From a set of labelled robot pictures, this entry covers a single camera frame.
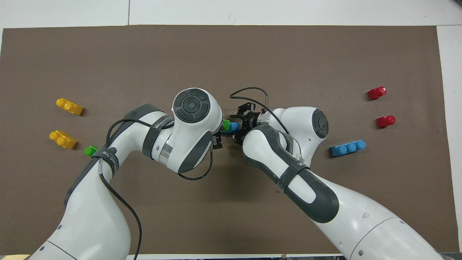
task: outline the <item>circular button panel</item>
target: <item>circular button panel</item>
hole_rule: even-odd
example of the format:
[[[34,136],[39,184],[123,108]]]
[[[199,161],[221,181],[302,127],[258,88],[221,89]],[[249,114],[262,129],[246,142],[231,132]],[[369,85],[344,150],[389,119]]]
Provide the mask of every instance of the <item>circular button panel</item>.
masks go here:
[[[173,112],[181,121],[186,123],[197,123],[203,120],[209,111],[208,95],[198,88],[182,91],[173,101]]]
[[[327,120],[326,115],[319,109],[316,109],[313,112],[311,118],[313,123],[313,130],[319,138],[326,138],[329,133],[329,121]]]

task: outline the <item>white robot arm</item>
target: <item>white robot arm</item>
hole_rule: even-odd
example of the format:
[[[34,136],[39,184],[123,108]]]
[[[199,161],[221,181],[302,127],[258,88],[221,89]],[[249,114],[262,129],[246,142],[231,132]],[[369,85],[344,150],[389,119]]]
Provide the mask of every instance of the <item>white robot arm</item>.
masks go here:
[[[215,98],[198,88],[180,92],[173,101],[172,111],[174,118],[152,104],[144,104],[126,114],[122,125],[72,184],[59,226],[30,260],[127,257],[130,249],[127,222],[100,178],[109,182],[132,151],[142,151],[176,173],[190,171],[211,149],[213,134],[223,122]]]
[[[277,130],[282,127],[272,115],[247,115],[252,120],[243,140],[243,156],[265,172],[347,259],[442,259],[391,211],[310,170],[313,153],[328,133],[327,119],[320,110],[292,107],[274,113],[291,136]]]

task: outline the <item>black strap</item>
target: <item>black strap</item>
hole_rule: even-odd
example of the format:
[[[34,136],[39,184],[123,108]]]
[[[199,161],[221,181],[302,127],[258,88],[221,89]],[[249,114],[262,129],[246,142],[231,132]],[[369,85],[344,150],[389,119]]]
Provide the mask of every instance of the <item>black strap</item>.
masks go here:
[[[154,147],[154,143],[157,140],[157,137],[160,134],[160,131],[168,125],[174,118],[169,115],[161,116],[156,122],[154,122],[151,127],[149,128],[144,143],[143,143],[143,154],[147,157],[153,159],[151,157],[152,148]]]
[[[289,167],[283,172],[281,178],[279,179],[277,185],[282,192],[285,192],[287,186],[289,186],[290,182],[295,178],[295,176],[305,168],[310,168],[302,161],[294,161]]]
[[[119,170],[119,159],[116,156],[117,150],[115,148],[101,147],[91,157],[101,158],[109,164],[112,170],[112,176]]]

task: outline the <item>brown mat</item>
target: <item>brown mat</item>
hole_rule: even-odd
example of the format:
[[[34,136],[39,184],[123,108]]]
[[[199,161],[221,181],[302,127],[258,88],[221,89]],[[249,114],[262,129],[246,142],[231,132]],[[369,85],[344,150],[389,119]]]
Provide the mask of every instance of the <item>brown mat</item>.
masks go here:
[[[272,108],[315,106],[330,123],[320,176],[380,202],[440,252],[458,251],[436,27],[123,26],[5,29],[0,59],[0,253],[28,254],[59,224],[68,188],[108,127],[133,106],[170,113],[189,87],[228,95],[263,87]],[[385,97],[366,92],[385,86]],[[262,100],[257,92],[253,98]],[[85,107],[75,116],[55,106]],[[375,119],[397,123],[377,129]],[[66,131],[66,150],[48,139]],[[335,253],[309,218],[224,137],[213,169],[186,181],[132,153],[111,184],[137,210],[141,253]],[[364,151],[329,147],[363,139]],[[208,167],[202,163],[194,174]],[[132,232],[130,213],[119,204]]]

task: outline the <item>black cable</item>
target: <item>black cable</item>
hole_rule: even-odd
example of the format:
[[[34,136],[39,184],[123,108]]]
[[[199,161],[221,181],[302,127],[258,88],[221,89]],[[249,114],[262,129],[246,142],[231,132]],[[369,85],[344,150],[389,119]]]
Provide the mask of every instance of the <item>black cable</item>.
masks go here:
[[[171,123],[169,125],[164,126],[162,129],[169,129],[170,127],[173,127],[175,124]]]
[[[136,214],[135,210],[130,206],[130,204],[128,204],[127,201],[125,201],[112,187],[111,185],[109,185],[109,183],[106,181],[106,179],[104,178],[103,174],[100,173],[99,174],[99,178],[101,179],[101,181],[104,183],[104,186],[106,186],[106,188],[116,197],[120,200],[120,202],[122,202],[127,208],[128,210],[130,210],[130,212],[132,212],[133,216],[135,217],[136,219],[136,222],[138,223],[138,230],[140,231],[140,238],[138,239],[138,247],[136,248],[136,253],[135,253],[135,257],[133,257],[133,260],[136,260],[136,258],[138,257],[138,253],[140,252],[140,246],[141,246],[141,237],[143,236],[143,229],[141,228],[141,222],[140,222],[140,218],[138,218],[138,215]]]
[[[204,175],[200,176],[200,177],[197,177],[197,178],[190,178],[190,177],[186,177],[184,176],[183,174],[181,173],[178,173],[178,175],[183,178],[183,179],[187,179],[187,180],[200,180],[202,178],[204,178],[205,176],[207,176],[207,174],[210,172],[210,170],[212,169],[212,164],[213,164],[213,153],[212,153],[213,149],[210,148],[210,165],[208,167],[208,170],[204,173]]]
[[[265,94],[265,105],[267,106],[268,105],[268,93],[266,93],[266,91],[260,87],[245,87],[245,88],[241,88],[239,89],[238,91],[234,92],[233,94],[231,94],[230,96],[234,96],[236,95],[237,93],[241,92],[241,91],[244,91],[244,90],[247,90],[247,89],[258,89],[260,90],[261,92],[263,92]]]
[[[111,139],[111,133],[112,133],[112,130],[114,129],[114,127],[122,122],[135,122],[135,123],[140,123],[140,124],[143,124],[147,127],[151,127],[150,124],[146,123],[146,122],[143,122],[141,120],[138,120],[138,119],[129,119],[129,118],[124,118],[124,119],[120,119],[120,120],[117,120],[115,123],[112,124],[111,127],[109,127],[109,130],[108,130],[108,134],[106,135],[106,143],[109,143],[110,139]]]
[[[239,89],[238,91],[234,92],[233,94],[230,95],[230,99],[244,99],[244,100],[248,100],[248,101],[252,101],[252,102],[255,102],[259,105],[261,105],[263,108],[265,108],[275,119],[276,121],[278,121],[278,123],[281,125],[282,129],[284,129],[284,131],[286,132],[286,134],[290,135],[289,131],[287,130],[287,128],[284,126],[284,124],[281,122],[281,120],[279,120],[279,118],[273,113],[273,111],[271,111],[267,106],[265,106],[264,104],[256,101],[255,99],[251,99],[251,98],[247,98],[247,97],[234,97],[235,94],[243,91],[243,90],[246,90],[246,89],[259,89],[261,91],[263,91],[266,95],[266,91],[264,91],[263,89],[259,88],[259,87],[245,87],[243,89]]]

